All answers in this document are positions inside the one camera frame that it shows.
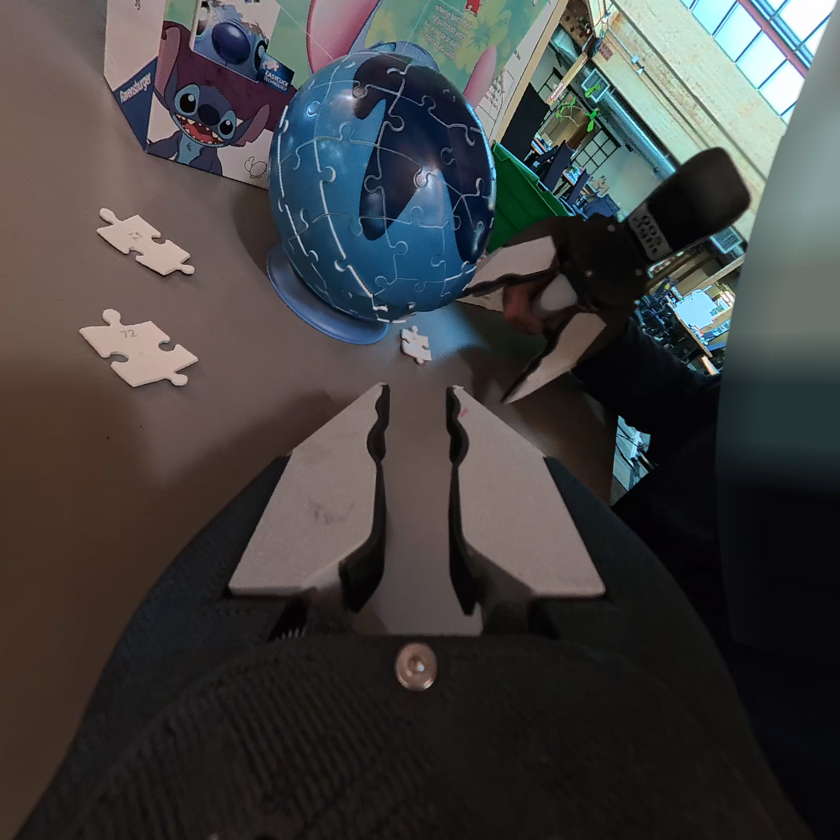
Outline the green storage bin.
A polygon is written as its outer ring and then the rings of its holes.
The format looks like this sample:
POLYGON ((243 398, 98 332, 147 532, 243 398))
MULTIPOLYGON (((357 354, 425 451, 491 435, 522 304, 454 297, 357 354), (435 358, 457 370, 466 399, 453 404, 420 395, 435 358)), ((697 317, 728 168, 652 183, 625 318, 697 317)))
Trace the green storage bin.
POLYGON ((501 143, 493 143, 491 151, 497 172, 497 200, 487 254, 537 222, 572 215, 537 175, 501 143))

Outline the printed cartoon puzzle box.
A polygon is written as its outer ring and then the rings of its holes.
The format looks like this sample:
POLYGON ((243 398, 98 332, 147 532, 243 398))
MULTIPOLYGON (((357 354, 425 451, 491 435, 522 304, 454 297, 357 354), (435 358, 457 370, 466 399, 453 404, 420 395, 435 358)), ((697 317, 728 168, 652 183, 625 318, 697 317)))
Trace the printed cartoon puzzle box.
POLYGON ((267 189, 271 138, 310 75, 364 49, 440 71, 489 140, 558 1, 110 1, 104 77, 147 154, 267 189))

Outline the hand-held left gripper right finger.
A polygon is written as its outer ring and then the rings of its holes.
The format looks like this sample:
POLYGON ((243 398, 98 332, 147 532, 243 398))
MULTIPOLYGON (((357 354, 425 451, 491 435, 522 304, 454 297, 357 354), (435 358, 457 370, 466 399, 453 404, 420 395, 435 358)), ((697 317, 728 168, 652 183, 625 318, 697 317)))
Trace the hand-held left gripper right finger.
POLYGON ((448 435, 449 576, 462 612, 602 598, 543 452, 460 385, 448 388, 448 435))

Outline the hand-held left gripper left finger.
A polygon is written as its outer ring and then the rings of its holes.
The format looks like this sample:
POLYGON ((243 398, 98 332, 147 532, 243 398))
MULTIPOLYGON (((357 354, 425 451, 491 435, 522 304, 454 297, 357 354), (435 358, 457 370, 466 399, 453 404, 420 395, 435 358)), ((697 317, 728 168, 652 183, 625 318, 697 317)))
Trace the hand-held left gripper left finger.
POLYGON ((233 595, 358 613, 384 572, 390 388, 376 384, 295 447, 229 583, 233 595))

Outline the person's right hand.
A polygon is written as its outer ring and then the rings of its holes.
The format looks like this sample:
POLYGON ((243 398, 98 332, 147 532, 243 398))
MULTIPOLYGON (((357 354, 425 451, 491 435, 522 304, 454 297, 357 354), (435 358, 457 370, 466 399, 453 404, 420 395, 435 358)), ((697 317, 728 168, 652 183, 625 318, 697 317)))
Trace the person's right hand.
POLYGON ((546 280, 505 287, 502 296, 503 315, 515 330, 531 335, 544 331, 544 320, 534 313, 532 304, 549 284, 550 281, 546 280))

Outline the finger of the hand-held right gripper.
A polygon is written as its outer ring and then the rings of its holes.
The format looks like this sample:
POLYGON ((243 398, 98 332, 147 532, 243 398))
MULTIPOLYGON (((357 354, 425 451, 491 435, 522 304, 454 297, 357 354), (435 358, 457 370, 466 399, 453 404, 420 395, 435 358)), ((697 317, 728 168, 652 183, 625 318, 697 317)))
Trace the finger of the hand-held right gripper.
POLYGON ((601 316, 591 311, 576 311, 549 328, 545 347, 511 383, 501 401, 515 403, 572 371, 605 328, 601 316))
POLYGON ((504 245, 479 260, 474 276, 458 301, 489 310, 503 310, 503 294, 535 280, 549 280, 533 304, 534 310, 561 310, 561 271, 553 237, 504 245))

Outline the blue puzzle ball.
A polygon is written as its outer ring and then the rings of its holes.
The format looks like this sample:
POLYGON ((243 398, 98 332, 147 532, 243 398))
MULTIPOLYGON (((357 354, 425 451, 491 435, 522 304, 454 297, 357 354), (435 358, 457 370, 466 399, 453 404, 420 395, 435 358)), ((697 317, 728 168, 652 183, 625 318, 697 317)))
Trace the blue puzzle ball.
POLYGON ((456 300, 487 251, 497 200, 490 145, 464 93, 383 49, 304 82, 271 141, 268 185, 303 283, 389 326, 456 300))

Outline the black partition panel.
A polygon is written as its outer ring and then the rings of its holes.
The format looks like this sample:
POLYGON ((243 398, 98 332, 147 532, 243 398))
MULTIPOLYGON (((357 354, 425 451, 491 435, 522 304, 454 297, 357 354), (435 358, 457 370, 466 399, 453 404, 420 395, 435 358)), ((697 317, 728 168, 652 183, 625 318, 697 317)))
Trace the black partition panel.
POLYGON ((529 83, 499 143, 510 154, 524 161, 549 110, 550 106, 529 83))

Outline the white joined puzzle pieces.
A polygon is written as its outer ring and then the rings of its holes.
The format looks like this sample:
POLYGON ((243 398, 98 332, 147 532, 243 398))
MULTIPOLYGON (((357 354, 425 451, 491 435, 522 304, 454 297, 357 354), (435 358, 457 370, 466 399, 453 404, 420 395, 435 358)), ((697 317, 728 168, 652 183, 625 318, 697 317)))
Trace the white joined puzzle pieces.
POLYGON ((118 357, 111 368, 129 385, 188 383, 182 371, 198 358, 180 344, 169 347, 169 336, 152 321, 124 324, 120 312, 113 309, 104 310, 101 319, 104 324, 82 328, 79 334, 102 358, 118 357))
POLYGON ((190 254, 170 239, 162 240, 161 233, 141 216, 119 219, 106 207, 100 208, 99 216, 105 225, 98 228, 98 235, 121 253, 134 253, 136 262, 163 277, 176 271, 186 276, 195 272, 188 264, 190 254))

